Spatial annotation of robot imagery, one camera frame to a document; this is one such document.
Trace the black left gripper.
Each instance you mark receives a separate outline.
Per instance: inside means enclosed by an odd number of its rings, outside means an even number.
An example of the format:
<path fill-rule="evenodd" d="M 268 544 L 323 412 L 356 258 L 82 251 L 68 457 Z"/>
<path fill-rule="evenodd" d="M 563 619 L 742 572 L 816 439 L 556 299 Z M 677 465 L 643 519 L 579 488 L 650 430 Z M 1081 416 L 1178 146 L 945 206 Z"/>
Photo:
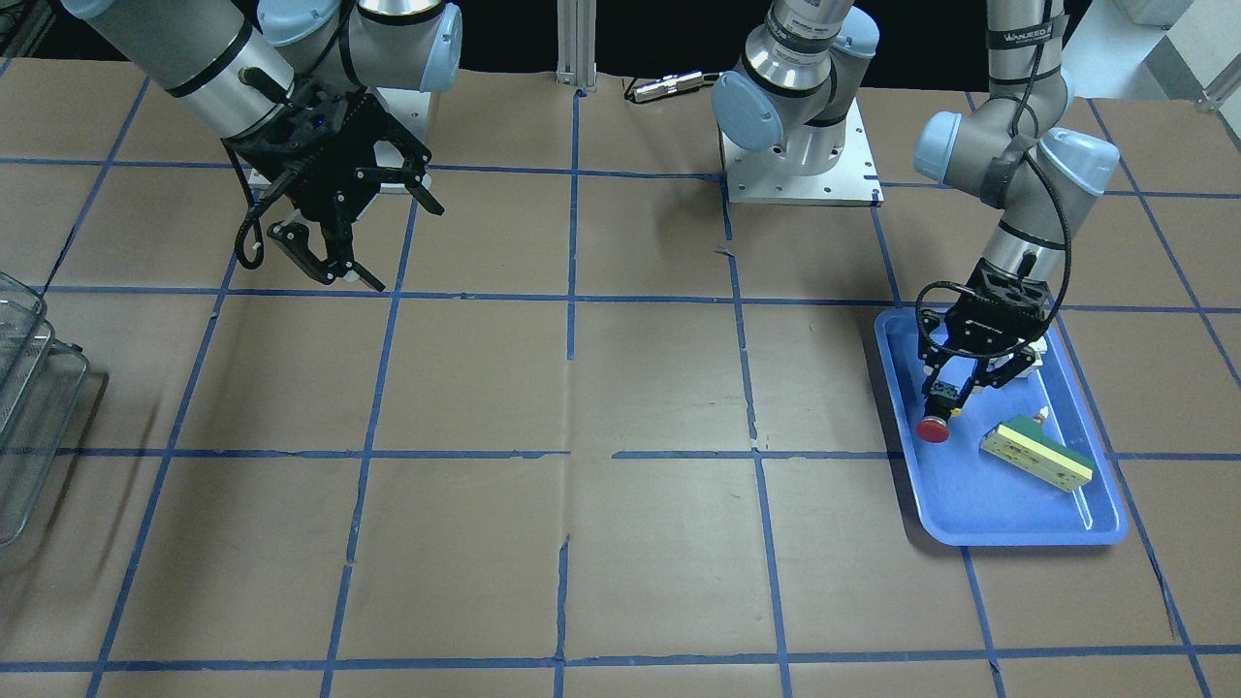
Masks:
<path fill-rule="evenodd" d="M 1015 348 L 1046 330 L 1042 306 L 1051 297 L 1049 283 L 980 258 L 965 284 L 939 281 L 934 289 L 952 289 L 959 297 L 943 315 L 934 314 L 934 328 L 944 322 L 947 337 L 926 358 L 923 395 L 964 395 L 967 355 L 998 358 L 975 380 L 978 388 L 1001 388 L 1016 379 L 1030 358 L 1018 358 L 1021 349 Z"/>

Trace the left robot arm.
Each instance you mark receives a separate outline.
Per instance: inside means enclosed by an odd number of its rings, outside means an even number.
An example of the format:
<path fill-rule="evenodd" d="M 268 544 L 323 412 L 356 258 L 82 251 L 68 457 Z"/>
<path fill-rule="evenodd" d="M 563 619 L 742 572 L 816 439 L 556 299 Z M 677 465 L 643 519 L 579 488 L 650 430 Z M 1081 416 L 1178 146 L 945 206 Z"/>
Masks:
<path fill-rule="evenodd" d="M 988 99 L 932 116 L 915 145 L 917 171 L 1001 212 L 970 278 L 944 283 L 953 306 L 916 308 L 931 400 L 963 401 L 1033 366 L 1066 297 L 1073 235 L 1119 164 L 1113 144 L 1060 127 L 1073 99 L 1061 68 L 1067 24 L 1060 1 L 989 1 Z M 812 134 L 843 147 L 877 40 L 851 1 L 773 2 L 714 84 L 719 130 L 781 159 Z"/>

